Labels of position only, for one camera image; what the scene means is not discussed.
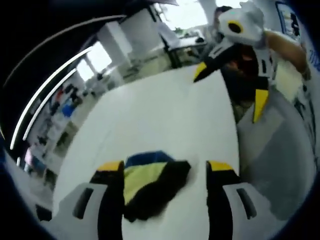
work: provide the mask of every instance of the white tabletop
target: white tabletop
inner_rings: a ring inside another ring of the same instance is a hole
[[[193,83],[196,66],[153,75],[107,92],[68,149],[53,193],[59,202],[96,169],[162,150],[177,160],[216,160],[239,173],[236,123],[220,71]]]

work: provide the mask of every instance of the yellow and black cloth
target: yellow and black cloth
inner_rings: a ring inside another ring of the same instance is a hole
[[[157,216],[186,184],[191,166],[187,161],[153,162],[125,168],[123,161],[99,167],[91,183],[106,184],[98,216],[99,239],[122,240],[122,216],[130,222]],[[232,239],[233,219],[224,185],[240,178],[226,163],[206,164],[209,239]]]

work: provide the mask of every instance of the person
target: person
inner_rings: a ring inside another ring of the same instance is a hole
[[[220,43],[224,35],[220,32],[219,16],[232,9],[230,6],[217,7],[214,11],[213,28],[214,40]],[[270,57],[275,62],[282,59],[290,62],[301,73],[305,80],[309,79],[306,51],[283,36],[279,32],[265,29],[265,40],[271,50]],[[254,81],[258,76],[259,65],[255,52],[251,46],[242,45],[240,54],[221,68],[236,122],[240,121],[255,100],[256,89]]]
[[[213,23],[209,24],[207,30],[205,30],[206,39],[211,40],[208,40],[207,45],[200,53],[198,57],[200,60],[207,57],[212,49],[222,41],[224,35],[219,31],[219,16],[230,9],[232,9],[230,6],[220,6],[215,9],[213,14]]]

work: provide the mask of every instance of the yellow fabric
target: yellow fabric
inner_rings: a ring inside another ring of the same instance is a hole
[[[233,168],[225,162],[209,161],[209,163],[212,171],[233,170]]]
[[[166,162],[156,162],[126,168],[124,170],[124,204],[126,205],[142,187],[155,182],[166,164]]]
[[[204,62],[201,62],[199,66],[196,68],[194,80],[199,76],[199,74],[207,68],[207,65]]]
[[[253,123],[257,122],[262,114],[269,95],[268,90],[255,90],[255,103],[253,113]]]
[[[117,171],[120,163],[121,161],[106,162],[105,164],[101,165],[97,171]]]

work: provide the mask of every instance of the room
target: room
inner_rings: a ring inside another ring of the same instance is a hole
[[[280,232],[320,165],[319,58],[296,8],[58,2],[45,30],[43,13],[17,23],[33,36],[2,73],[4,156],[39,224],[57,239]]]

